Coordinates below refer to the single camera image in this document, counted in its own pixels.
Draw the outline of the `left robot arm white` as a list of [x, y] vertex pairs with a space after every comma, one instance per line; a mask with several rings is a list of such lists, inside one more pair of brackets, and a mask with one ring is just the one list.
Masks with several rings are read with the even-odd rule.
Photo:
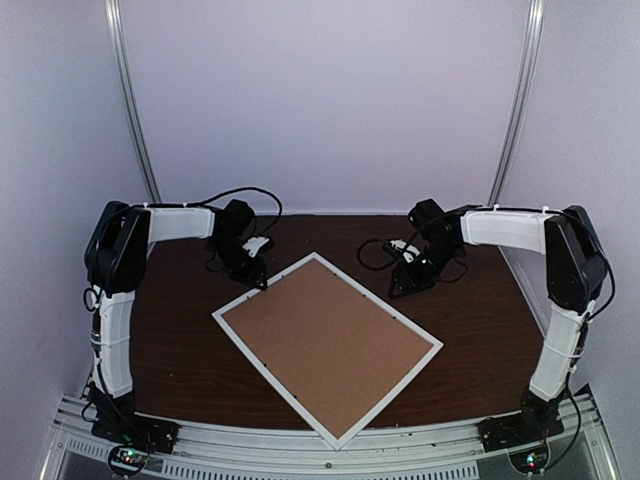
[[195, 204], [128, 205], [111, 201], [104, 207], [84, 255], [89, 289], [98, 310], [91, 334], [93, 375], [97, 388], [120, 398], [133, 392], [130, 372], [130, 319], [141, 285], [149, 247], [161, 242], [204, 239], [205, 250], [222, 262], [235, 282], [266, 290], [262, 254], [273, 246], [264, 234], [242, 238], [255, 219], [249, 205], [231, 201], [219, 209]]

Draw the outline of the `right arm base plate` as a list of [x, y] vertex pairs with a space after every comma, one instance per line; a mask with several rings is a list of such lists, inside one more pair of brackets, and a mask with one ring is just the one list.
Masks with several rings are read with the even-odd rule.
[[509, 449], [529, 443], [541, 442], [549, 436], [564, 432], [559, 419], [562, 395], [545, 401], [526, 390], [518, 413], [503, 417], [487, 417], [477, 424], [485, 452]]

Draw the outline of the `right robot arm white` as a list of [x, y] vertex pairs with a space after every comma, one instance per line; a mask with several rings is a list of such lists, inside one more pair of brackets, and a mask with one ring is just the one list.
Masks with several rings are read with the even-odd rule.
[[383, 249], [396, 262], [392, 297], [432, 288], [467, 245], [521, 249], [545, 257], [551, 316], [528, 389], [544, 402], [558, 397], [582, 354], [587, 325], [597, 313], [595, 304], [609, 272], [586, 209], [464, 206], [445, 212], [435, 201], [426, 200], [414, 207], [409, 220], [425, 246], [417, 249], [402, 240], [386, 241]]

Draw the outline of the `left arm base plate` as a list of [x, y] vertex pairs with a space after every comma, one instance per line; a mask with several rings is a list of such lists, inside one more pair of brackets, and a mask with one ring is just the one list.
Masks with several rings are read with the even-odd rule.
[[138, 415], [133, 391], [113, 397], [102, 392], [99, 385], [91, 381], [89, 403], [96, 408], [91, 427], [93, 436], [150, 453], [173, 452], [179, 425], [169, 420]]

